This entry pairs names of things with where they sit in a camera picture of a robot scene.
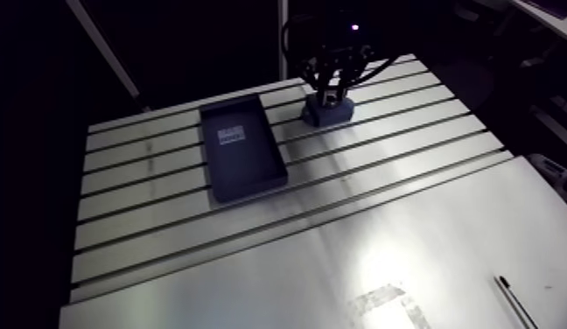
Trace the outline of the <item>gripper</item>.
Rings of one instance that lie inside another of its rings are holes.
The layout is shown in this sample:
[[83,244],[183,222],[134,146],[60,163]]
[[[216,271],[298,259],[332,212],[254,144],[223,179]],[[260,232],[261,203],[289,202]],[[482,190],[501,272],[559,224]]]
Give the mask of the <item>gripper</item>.
[[325,12],[308,17],[308,78],[316,91],[319,104],[326,104],[327,86],[331,79],[331,63],[344,60],[339,68],[338,86],[333,100],[340,103],[348,88],[363,72],[361,59],[351,56],[370,56],[372,41],[362,15],[356,12]]

